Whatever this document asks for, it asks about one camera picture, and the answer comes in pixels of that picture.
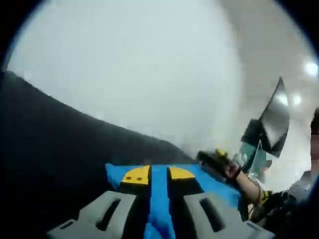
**black fabric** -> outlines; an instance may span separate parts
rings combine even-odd
[[[0,83],[0,142],[2,226],[34,237],[111,188],[106,162],[194,163],[166,141],[82,114],[13,73]]]

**white wall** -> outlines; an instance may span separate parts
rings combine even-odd
[[[17,37],[8,69],[192,156],[234,141],[242,72],[216,0],[47,1]]]

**black wristband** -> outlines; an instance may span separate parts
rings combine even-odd
[[[237,176],[240,174],[240,172],[241,172],[241,166],[239,166],[239,168],[237,169],[236,173],[234,174],[234,176],[232,176],[232,177],[230,178],[230,180],[231,180],[231,181],[235,181],[236,178],[237,178]]]

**blue foam pad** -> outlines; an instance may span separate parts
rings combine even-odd
[[[204,192],[214,192],[224,199],[229,206],[238,207],[240,194],[235,189],[220,183],[201,170],[199,165],[152,165],[152,196],[149,221],[144,232],[144,239],[174,239],[175,233],[169,214],[167,196],[166,168],[175,166],[191,172],[197,179]],[[140,166],[114,166],[106,164],[108,180],[116,189],[125,174]]]

